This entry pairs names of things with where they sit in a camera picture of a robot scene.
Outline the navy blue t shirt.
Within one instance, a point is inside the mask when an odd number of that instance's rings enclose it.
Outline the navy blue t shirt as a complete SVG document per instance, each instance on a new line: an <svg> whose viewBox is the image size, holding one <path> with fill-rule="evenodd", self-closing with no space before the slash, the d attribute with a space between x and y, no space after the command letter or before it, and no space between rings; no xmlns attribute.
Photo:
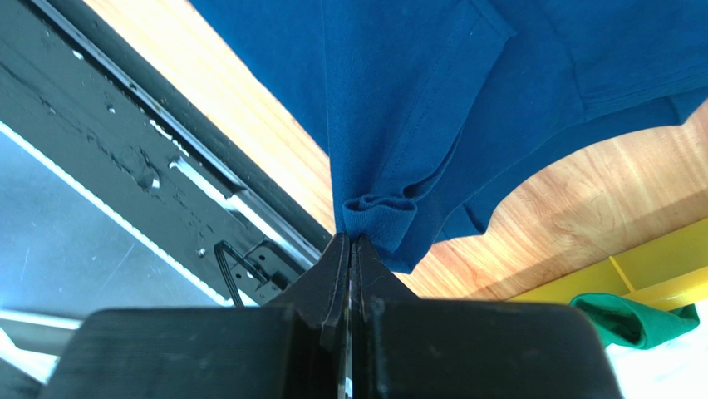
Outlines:
<svg viewBox="0 0 708 399"><path fill-rule="evenodd" d="M328 155L336 229L411 273L528 177L683 123L704 1L196 1Z"/></svg>

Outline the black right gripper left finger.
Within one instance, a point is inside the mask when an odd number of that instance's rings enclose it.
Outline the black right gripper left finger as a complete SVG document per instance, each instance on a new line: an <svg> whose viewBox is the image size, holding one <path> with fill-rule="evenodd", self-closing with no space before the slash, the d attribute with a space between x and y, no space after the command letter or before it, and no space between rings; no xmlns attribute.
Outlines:
<svg viewBox="0 0 708 399"><path fill-rule="evenodd" d="M42 398L343 398L349 238L262 307L109 308L67 345Z"/></svg>

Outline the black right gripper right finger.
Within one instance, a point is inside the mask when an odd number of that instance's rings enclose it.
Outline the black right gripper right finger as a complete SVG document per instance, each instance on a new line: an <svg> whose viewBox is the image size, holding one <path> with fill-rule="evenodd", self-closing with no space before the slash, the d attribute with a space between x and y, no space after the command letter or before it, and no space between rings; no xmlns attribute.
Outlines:
<svg viewBox="0 0 708 399"><path fill-rule="evenodd" d="M357 398L619 398L588 318L566 305L418 298L371 242L351 249Z"/></svg>

